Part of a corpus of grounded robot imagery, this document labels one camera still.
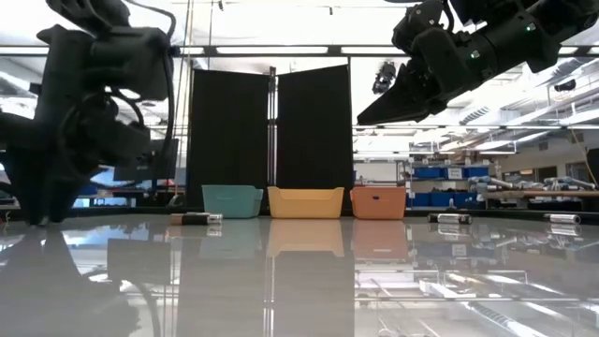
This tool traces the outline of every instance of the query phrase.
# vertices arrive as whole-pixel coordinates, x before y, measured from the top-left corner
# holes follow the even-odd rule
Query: ceiling
[[[383,0],[238,0],[225,1],[222,9],[219,2],[195,1],[188,4],[181,0],[143,0],[145,5],[161,7],[172,11],[177,19],[177,29],[173,43],[186,45],[389,45],[392,30],[405,13],[405,4],[391,4]],[[130,7],[130,21],[133,25],[157,25],[168,28],[166,17],[138,7]],[[44,0],[21,0],[11,3],[10,7],[0,11],[0,44],[2,45],[39,45],[36,33],[53,24],[62,24],[74,29],[72,23],[49,10]],[[568,40],[572,44],[594,44],[599,40],[596,35],[599,28]],[[405,58],[368,57],[353,58],[351,61],[351,87],[353,114],[356,117],[368,107],[377,95],[372,93],[375,74],[385,61],[395,62],[397,66],[407,61]],[[561,60],[563,63],[572,59]],[[25,81],[40,81],[44,67],[43,57],[1,57],[0,72]],[[277,73],[287,73],[346,64],[345,58],[314,58],[314,57],[242,57],[242,58],[212,58],[196,59],[195,65],[203,68],[240,71],[248,73],[268,73],[271,66],[277,68]],[[175,91],[181,92],[177,97],[179,106],[177,135],[186,143],[186,98],[189,85],[183,74],[189,66],[182,60],[177,60],[175,66]],[[517,66],[514,69],[489,81],[474,92],[457,97],[449,103],[446,111],[432,116],[421,122],[421,125],[506,125],[514,123],[516,118],[528,124],[558,123],[555,118],[548,118],[548,113],[539,114],[530,121],[522,116],[531,112],[552,106],[568,98],[552,89],[548,90],[548,80],[564,81],[564,79],[579,78],[580,85],[569,98],[576,100],[577,95],[583,95],[595,86],[594,63],[581,65],[572,75],[556,76],[555,68],[541,74],[531,74],[527,66]],[[153,125],[154,137],[164,134],[161,122],[167,119],[166,102],[153,102],[142,107],[146,119]],[[558,119],[571,116],[566,110],[558,114]],[[123,106],[123,118],[133,119],[135,114]],[[358,151],[382,151],[383,149],[404,148],[412,143],[419,146],[423,143],[434,143],[441,149],[443,144],[475,138],[469,146],[485,143],[489,138],[496,138],[498,132],[485,127],[464,130],[459,128],[421,130],[355,130]],[[499,137],[508,142],[520,137],[522,133],[499,132]]]

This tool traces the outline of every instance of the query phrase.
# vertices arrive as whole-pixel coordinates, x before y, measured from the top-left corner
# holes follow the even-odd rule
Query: black partition panel
[[[353,187],[352,110],[347,66],[279,77],[277,185]]]
[[[187,149],[187,204],[203,184],[266,188],[269,77],[195,70]]]

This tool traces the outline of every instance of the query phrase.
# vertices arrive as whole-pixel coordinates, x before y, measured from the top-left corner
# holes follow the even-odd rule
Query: teal basket
[[[245,185],[202,185],[204,210],[229,219],[252,218],[260,213],[262,192]]]

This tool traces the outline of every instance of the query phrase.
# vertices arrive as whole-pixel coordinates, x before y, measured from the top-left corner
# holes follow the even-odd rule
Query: black room divider
[[[266,188],[269,76],[195,70],[186,197],[203,207],[203,184]]]
[[[352,110],[348,66],[281,75],[277,121],[277,185],[354,185]]]

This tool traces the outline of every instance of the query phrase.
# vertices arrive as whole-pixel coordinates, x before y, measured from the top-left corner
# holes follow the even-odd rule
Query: glossy tabletop
[[[599,227],[0,225],[0,336],[599,336]]]

